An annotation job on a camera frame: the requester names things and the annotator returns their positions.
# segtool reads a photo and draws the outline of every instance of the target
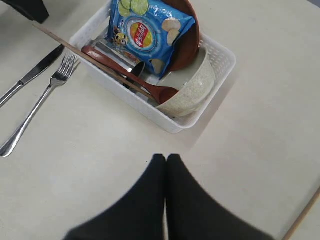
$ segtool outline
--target table surface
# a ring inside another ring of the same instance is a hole
[[[46,0],[44,25],[68,40],[104,3]],[[167,133],[81,65],[0,159],[0,239],[61,239],[123,196],[154,153],[181,154],[223,206],[276,238],[285,234],[320,182],[320,8],[305,0],[192,3],[202,31],[237,56],[199,123]],[[3,94],[58,44],[12,9],[0,15],[0,31]],[[0,110],[0,142],[59,64]]]

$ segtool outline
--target blue chip bag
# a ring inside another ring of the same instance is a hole
[[[112,0],[106,40],[131,62],[145,62],[151,73],[162,77],[175,42],[194,23],[192,16],[160,0]]]

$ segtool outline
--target knife blade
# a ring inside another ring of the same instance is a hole
[[[58,46],[48,56],[46,56],[41,62],[39,62],[30,72],[28,72],[21,80],[19,80],[8,92],[6,92],[0,98],[0,108],[5,105],[18,91],[24,86],[42,74],[47,68],[49,68],[62,54],[65,47],[63,45]]]

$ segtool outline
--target silver fork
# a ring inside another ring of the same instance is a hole
[[[24,122],[15,130],[13,135],[7,140],[7,142],[0,147],[0,157],[8,157],[15,147],[17,146],[22,135],[26,131],[31,120],[34,118],[40,107],[47,100],[49,95],[59,86],[64,85],[68,79],[71,77],[74,66],[75,66],[76,57],[68,52],[55,74],[50,79],[50,85],[46,88],[43,95],[40,97],[38,102],[35,104],[33,110],[30,112],[29,116],[24,120]]]

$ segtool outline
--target wooden chopstick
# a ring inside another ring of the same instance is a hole
[[[128,85],[130,88],[136,90],[137,92],[143,94],[144,96],[146,96],[147,98],[151,99],[151,100],[155,100],[153,96],[151,96],[149,93],[145,92],[144,90],[142,90],[141,88],[137,87],[136,85],[132,84],[131,82],[129,82],[128,80],[126,80],[124,77],[120,76],[119,74],[117,74],[114,70],[112,70],[111,68],[97,62],[96,60],[92,59],[91,57],[89,57],[88,55],[84,54],[82,51],[80,51],[79,49],[75,48],[74,46],[70,45],[68,42],[64,41],[63,39],[61,39],[60,37],[58,37],[57,35],[55,35],[54,33],[50,32],[48,29],[46,29],[45,27],[43,27],[42,25],[38,24],[38,23],[33,23],[32,24],[35,28],[39,29],[40,31],[42,31],[43,33],[47,34],[49,37],[53,38],[54,40],[56,40],[58,43],[62,44],[63,46],[65,46],[66,48],[68,48],[71,52],[73,52],[76,55],[79,55],[80,57],[84,58],[85,60],[87,60],[88,62],[90,62],[91,64],[93,64],[94,66],[96,66],[97,68],[101,69],[102,71],[106,72],[109,76],[113,77],[114,79],[120,81],[123,84]]]
[[[290,227],[290,229],[286,232],[286,234],[282,238],[282,240],[289,240],[294,235],[294,233],[296,232],[296,230],[298,229],[300,224],[303,222],[305,217],[308,215],[308,213],[310,212],[311,208],[315,205],[315,203],[316,203],[316,201],[318,200],[319,197],[320,197],[320,187],[315,192],[315,194],[312,196],[312,198],[310,199],[308,204],[305,206],[303,211],[300,213],[298,218],[294,221],[294,223]]]

